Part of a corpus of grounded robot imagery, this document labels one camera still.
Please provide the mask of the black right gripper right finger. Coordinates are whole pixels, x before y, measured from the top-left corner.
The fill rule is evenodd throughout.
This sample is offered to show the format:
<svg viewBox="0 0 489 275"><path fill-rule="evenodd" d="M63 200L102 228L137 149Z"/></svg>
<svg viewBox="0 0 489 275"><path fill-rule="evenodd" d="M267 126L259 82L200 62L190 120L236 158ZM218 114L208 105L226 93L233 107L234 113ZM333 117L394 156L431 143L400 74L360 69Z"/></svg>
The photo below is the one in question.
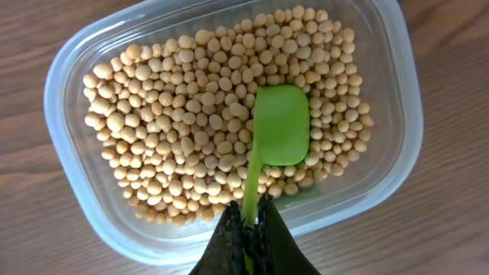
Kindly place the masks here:
<svg viewBox="0 0 489 275"><path fill-rule="evenodd" d="M260 198L258 222L244 228L246 267L253 275L320 275L296 244L272 196Z"/></svg>

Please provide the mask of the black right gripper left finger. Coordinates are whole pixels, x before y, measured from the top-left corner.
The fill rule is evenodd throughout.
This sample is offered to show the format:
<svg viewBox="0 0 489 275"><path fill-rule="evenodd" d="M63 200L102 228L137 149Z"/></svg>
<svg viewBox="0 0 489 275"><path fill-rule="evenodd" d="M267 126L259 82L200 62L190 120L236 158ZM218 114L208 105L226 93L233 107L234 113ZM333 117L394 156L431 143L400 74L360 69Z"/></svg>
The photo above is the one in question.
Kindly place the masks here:
<svg viewBox="0 0 489 275"><path fill-rule="evenodd" d="M245 256L241 211L236 201L225 207L209 243L189 275L242 275Z"/></svg>

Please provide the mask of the green plastic scoop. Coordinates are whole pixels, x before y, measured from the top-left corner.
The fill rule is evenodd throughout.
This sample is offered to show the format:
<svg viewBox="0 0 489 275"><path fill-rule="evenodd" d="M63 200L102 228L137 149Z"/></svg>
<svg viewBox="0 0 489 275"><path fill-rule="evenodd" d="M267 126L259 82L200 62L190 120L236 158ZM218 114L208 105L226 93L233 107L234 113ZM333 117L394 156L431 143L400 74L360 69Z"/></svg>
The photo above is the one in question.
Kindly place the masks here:
<svg viewBox="0 0 489 275"><path fill-rule="evenodd" d="M305 93L295 86L260 87L254 104L253 126L251 160L241 210L244 227L258 222L257 188L262 167L293 166L308 153L309 102Z"/></svg>

